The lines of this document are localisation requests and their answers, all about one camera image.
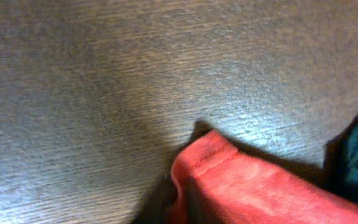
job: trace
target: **red towel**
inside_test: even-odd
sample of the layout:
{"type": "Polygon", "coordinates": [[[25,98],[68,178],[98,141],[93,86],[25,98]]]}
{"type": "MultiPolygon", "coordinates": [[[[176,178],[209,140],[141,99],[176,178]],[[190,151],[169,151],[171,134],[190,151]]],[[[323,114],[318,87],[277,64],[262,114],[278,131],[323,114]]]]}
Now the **red towel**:
{"type": "Polygon", "coordinates": [[[358,223],[357,205],[240,153],[217,131],[181,152],[171,176],[178,190],[172,224],[187,223],[184,190],[190,178],[223,223],[358,223]]]}

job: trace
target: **wood grain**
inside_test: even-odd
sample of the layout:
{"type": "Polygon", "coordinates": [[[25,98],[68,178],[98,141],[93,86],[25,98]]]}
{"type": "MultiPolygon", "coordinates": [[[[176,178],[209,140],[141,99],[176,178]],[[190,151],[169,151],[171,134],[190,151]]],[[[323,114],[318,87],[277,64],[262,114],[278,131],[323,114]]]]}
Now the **wood grain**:
{"type": "Polygon", "coordinates": [[[197,120],[322,168],[357,112],[358,1],[0,0],[0,223],[127,223],[197,120]]]}

